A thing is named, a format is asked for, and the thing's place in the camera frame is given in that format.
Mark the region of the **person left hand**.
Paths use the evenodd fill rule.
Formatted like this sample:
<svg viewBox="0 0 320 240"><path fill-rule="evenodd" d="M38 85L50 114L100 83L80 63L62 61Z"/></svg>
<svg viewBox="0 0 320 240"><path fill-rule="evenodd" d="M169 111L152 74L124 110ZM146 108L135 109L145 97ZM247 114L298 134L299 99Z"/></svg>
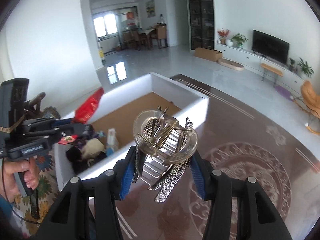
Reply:
<svg viewBox="0 0 320 240"><path fill-rule="evenodd" d="M1 196L10 203L15 200L16 195L20 194L14 177L15 173L24 173L23 180L27 188L34 190L39 185L40 171L34 157L17 162L4 161L1 168Z"/></svg>

